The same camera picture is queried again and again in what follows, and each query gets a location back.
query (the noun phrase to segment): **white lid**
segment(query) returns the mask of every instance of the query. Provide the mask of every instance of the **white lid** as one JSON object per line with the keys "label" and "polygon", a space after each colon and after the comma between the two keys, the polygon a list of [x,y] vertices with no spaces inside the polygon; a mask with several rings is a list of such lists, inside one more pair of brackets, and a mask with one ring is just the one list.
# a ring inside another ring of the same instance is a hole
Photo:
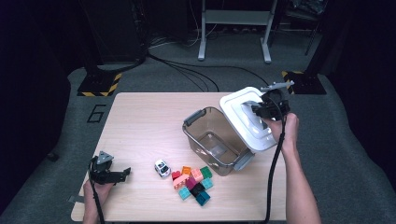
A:
{"label": "white lid", "polygon": [[255,152],[264,151],[276,145],[271,129],[260,117],[253,113],[248,102],[262,102],[262,92],[253,87],[246,87],[220,99],[220,107],[225,118],[248,148]]}

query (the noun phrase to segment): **human hand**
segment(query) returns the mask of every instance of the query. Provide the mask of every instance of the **human hand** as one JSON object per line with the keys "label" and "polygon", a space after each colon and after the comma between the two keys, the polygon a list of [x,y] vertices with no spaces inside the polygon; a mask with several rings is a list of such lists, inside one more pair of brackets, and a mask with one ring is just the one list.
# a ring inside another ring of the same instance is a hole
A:
{"label": "human hand", "polygon": [[[114,184],[109,183],[109,184],[100,185],[100,184],[94,183],[94,186],[95,186],[96,193],[98,194],[98,197],[99,197],[100,205],[102,206],[105,203],[105,201],[107,200],[108,193],[110,192],[110,190],[114,186]],[[85,212],[84,212],[84,218],[83,218],[82,222],[84,224],[97,223],[99,214],[97,211],[95,199],[93,198],[93,190],[92,190],[90,180],[87,180],[84,183],[83,189],[84,189]]]}
{"label": "human hand", "polygon": [[[274,139],[279,142],[279,136],[282,133],[282,121],[263,119],[263,121],[271,129]],[[282,151],[290,151],[296,149],[299,119],[297,115],[289,113],[285,116],[285,138],[282,145]]]}

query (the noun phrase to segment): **colored block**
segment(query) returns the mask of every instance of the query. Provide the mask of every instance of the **colored block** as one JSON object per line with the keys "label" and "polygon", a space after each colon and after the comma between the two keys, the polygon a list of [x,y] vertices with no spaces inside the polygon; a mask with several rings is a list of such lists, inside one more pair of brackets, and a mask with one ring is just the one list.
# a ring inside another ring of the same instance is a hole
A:
{"label": "colored block", "polygon": [[183,166],[183,169],[181,170],[181,173],[183,175],[190,175],[191,173],[191,167],[190,166]]}
{"label": "colored block", "polygon": [[212,172],[210,172],[209,167],[201,168],[202,176],[205,178],[212,178]]}
{"label": "colored block", "polygon": [[186,187],[188,189],[193,189],[196,184],[197,181],[194,179],[194,177],[190,177],[186,180]]}
{"label": "colored block", "polygon": [[186,200],[188,197],[190,197],[191,193],[190,191],[186,188],[183,187],[178,191],[178,195],[180,195],[181,199]]}
{"label": "colored block", "polygon": [[201,205],[204,206],[204,204],[206,204],[210,199],[210,196],[205,192],[202,191],[201,193],[199,193],[196,197],[195,200]]}
{"label": "colored block", "polygon": [[174,189],[180,189],[186,183],[187,178],[189,175],[181,175],[180,177],[174,180]]}
{"label": "colored block", "polygon": [[194,179],[197,182],[201,182],[204,179],[204,176],[202,175],[200,169],[192,169],[191,170],[191,175],[194,177]]}
{"label": "colored block", "polygon": [[197,183],[194,188],[190,189],[190,193],[194,196],[197,197],[199,193],[202,191],[205,191],[204,186],[201,183]]}
{"label": "colored block", "polygon": [[205,178],[203,181],[201,181],[201,184],[205,189],[210,189],[213,187],[213,182],[210,178]]}
{"label": "colored block", "polygon": [[180,177],[180,176],[181,176],[180,171],[174,171],[174,172],[172,172],[172,180],[175,180],[175,179],[177,179],[177,178]]}

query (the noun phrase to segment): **white toy car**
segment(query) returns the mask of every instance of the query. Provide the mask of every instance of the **white toy car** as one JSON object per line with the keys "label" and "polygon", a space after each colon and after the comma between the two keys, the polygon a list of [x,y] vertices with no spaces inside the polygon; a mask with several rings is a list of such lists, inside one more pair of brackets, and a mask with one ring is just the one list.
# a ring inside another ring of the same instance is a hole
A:
{"label": "white toy car", "polygon": [[171,174],[171,168],[166,165],[166,162],[163,160],[155,161],[154,165],[155,171],[160,175],[160,177],[167,177]]}

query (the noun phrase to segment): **person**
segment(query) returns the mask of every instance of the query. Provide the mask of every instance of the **person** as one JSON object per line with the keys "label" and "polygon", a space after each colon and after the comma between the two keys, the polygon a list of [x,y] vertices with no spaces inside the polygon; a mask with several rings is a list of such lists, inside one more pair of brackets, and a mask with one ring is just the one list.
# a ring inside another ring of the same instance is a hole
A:
{"label": "person", "polygon": [[[113,183],[100,185],[94,183],[96,193],[98,194],[99,202],[101,206],[105,203],[108,197],[108,193],[114,186]],[[84,189],[84,218],[82,219],[83,224],[96,224],[99,220],[99,214],[96,207],[95,199],[93,198],[93,190],[90,180],[87,180],[83,186]]]}
{"label": "person", "polygon": [[[321,223],[317,201],[305,177],[297,150],[299,119],[295,114],[289,113],[285,120],[285,137],[281,151],[286,165],[286,220],[291,224]],[[281,120],[263,121],[278,142],[282,133]]]}
{"label": "person", "polygon": [[[299,119],[293,113],[286,117],[285,137],[282,144],[282,154],[286,165],[286,220],[290,224],[317,224],[321,223],[318,206],[311,187],[305,177],[297,150],[297,135]],[[279,141],[282,133],[280,120],[263,120],[271,129],[275,140]],[[100,204],[105,203],[113,184],[95,184]],[[97,223],[98,213],[93,198],[90,182],[84,184],[85,213],[84,224]]]}

